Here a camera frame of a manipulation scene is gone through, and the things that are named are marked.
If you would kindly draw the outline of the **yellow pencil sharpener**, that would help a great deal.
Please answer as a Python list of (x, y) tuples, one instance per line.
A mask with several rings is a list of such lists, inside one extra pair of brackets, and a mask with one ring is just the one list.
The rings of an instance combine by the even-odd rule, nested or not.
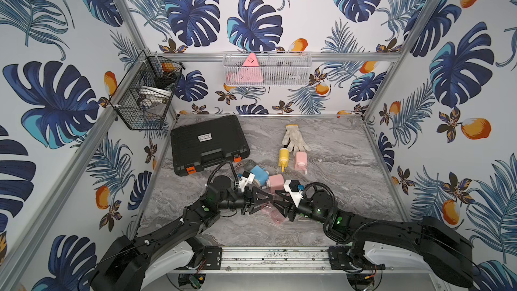
[(278, 167), (281, 168), (281, 172), (284, 172), (288, 167), (289, 163), (289, 150), (287, 148), (281, 148), (279, 150)]

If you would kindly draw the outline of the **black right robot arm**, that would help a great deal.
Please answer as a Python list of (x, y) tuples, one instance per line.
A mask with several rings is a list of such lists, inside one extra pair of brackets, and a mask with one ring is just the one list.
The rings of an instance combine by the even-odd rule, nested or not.
[(306, 186), (288, 181), (275, 190), (273, 205), (290, 221), (303, 216), (322, 224), (325, 236), (349, 245), (354, 267), (371, 264), (364, 254), (367, 242), (405, 249), (421, 256), (437, 277), (462, 288), (474, 285), (473, 246), (439, 219), (424, 216), (412, 222), (367, 218), (341, 210), (335, 194), (323, 183)]

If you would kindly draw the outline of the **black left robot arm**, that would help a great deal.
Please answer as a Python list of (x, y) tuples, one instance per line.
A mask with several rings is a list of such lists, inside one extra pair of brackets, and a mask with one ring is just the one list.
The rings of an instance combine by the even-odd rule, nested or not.
[(254, 214), (272, 201), (272, 194), (254, 185), (240, 185), (234, 168), (207, 179), (202, 196), (186, 206), (179, 218), (142, 237), (119, 237), (88, 278), (92, 290), (141, 290), (177, 267), (201, 262), (203, 245), (196, 236), (213, 226), (222, 210)]

